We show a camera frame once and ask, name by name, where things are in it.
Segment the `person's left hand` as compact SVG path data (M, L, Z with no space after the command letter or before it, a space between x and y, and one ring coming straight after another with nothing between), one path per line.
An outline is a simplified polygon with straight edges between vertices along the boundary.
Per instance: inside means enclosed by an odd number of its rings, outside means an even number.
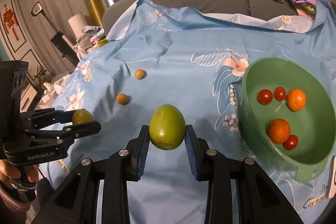
M30 182L38 182L39 175L38 175L38 165L33 165L32 169L27 172L27 178ZM12 189L13 186L11 185L10 179L19 179L21 177L20 171L11 166L7 161L1 160L0 165L0 175L1 175L1 184L4 186Z

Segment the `person's left forearm sleeve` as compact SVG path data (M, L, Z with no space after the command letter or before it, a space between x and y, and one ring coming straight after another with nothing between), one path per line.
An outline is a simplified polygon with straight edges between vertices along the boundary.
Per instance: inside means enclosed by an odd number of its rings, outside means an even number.
M17 190L1 184L1 199L18 223L26 223L27 212L36 194L34 191Z

